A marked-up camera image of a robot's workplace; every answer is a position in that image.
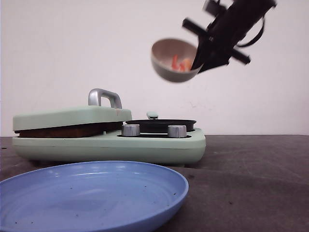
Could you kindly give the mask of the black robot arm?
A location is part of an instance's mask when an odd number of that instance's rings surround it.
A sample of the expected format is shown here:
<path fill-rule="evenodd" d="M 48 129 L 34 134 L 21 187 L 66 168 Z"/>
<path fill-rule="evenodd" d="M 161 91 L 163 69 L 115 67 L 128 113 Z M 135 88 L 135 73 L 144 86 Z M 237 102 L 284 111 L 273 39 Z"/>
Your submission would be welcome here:
<path fill-rule="evenodd" d="M 198 26 L 189 18 L 182 26 L 198 37 L 197 53 L 191 68 L 204 72 L 229 64 L 234 58 L 243 64 L 250 63 L 250 57 L 237 50 L 257 42 L 264 29 L 249 42 L 239 44 L 248 31 L 259 21 L 265 20 L 268 10 L 276 6 L 274 0 L 235 0 L 228 8 L 218 0 L 207 0 L 204 11 L 215 17 L 206 29 Z"/>

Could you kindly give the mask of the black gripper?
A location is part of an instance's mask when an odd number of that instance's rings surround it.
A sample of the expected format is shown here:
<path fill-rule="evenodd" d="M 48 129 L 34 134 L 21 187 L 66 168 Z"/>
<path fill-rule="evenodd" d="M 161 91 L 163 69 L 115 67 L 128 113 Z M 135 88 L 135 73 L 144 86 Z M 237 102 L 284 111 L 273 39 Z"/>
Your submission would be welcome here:
<path fill-rule="evenodd" d="M 235 1 L 229 8 L 219 0 L 207 0 L 204 10 L 215 17 L 206 29 L 198 26 L 189 18 L 183 20 L 182 26 L 197 35 L 198 46 L 191 70 L 200 68 L 198 74 L 229 64 L 231 57 L 248 64 L 249 56 L 234 47 L 246 35 L 240 13 L 243 1 Z"/>

